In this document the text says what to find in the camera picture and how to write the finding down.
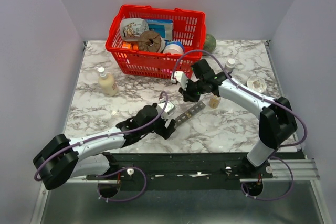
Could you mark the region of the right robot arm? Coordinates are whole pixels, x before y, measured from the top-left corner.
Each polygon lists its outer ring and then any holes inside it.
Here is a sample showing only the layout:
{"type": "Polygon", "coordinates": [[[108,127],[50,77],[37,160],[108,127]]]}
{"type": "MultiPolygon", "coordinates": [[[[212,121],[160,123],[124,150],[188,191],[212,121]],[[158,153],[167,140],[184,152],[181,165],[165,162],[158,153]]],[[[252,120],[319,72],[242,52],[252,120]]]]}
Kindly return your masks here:
{"type": "Polygon", "coordinates": [[[259,120],[259,140],[241,165],[246,177],[255,177],[260,166],[297,130],[290,102],[284,97],[261,96],[238,82],[233,83],[230,75],[223,71],[215,73],[205,59],[193,64],[192,70],[197,81],[189,79],[182,71],[171,75],[171,82],[180,84],[183,101],[197,102],[202,94],[211,93],[235,102],[259,120]]]}

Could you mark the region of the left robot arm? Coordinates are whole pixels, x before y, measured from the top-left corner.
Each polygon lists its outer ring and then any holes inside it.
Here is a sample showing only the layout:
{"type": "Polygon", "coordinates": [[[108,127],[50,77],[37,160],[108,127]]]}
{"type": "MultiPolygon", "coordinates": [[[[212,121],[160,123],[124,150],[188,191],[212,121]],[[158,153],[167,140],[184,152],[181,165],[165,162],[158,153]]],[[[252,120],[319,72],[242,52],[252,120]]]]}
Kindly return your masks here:
{"type": "Polygon", "coordinates": [[[167,140],[175,131],[176,121],[169,119],[173,110],[171,102],[154,103],[101,133],[79,138],[56,135],[33,159],[34,180],[52,190],[80,176],[101,175],[112,179],[117,170],[106,157],[107,152],[133,145],[150,133],[167,140]]]}

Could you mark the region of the clear jar of yellow pills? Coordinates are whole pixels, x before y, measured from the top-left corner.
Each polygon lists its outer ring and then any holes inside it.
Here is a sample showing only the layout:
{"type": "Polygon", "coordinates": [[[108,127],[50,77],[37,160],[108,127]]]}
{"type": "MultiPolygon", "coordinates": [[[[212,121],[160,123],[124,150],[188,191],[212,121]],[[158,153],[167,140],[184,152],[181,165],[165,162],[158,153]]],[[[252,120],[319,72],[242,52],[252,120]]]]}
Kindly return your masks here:
{"type": "Polygon", "coordinates": [[[216,95],[212,95],[210,100],[209,100],[209,107],[212,109],[216,109],[218,108],[219,104],[221,102],[221,97],[216,96],[216,95]]]}

